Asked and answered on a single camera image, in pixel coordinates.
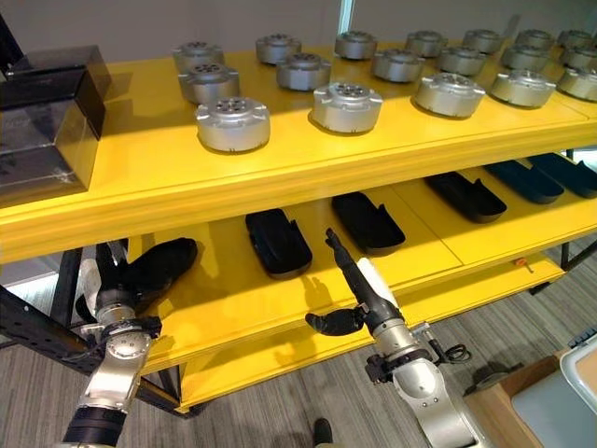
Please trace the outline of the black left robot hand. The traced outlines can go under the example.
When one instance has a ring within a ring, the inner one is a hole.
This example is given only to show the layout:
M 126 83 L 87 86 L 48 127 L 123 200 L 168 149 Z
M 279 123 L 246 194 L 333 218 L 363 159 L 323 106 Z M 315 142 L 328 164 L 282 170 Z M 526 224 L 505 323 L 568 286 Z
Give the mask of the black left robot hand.
M 97 312 L 108 305 L 123 304 L 135 309 L 135 295 L 125 288 L 108 243 L 98 244 L 94 257 L 81 261 L 78 280 L 82 292 L 75 308 L 85 323 L 96 323 Z

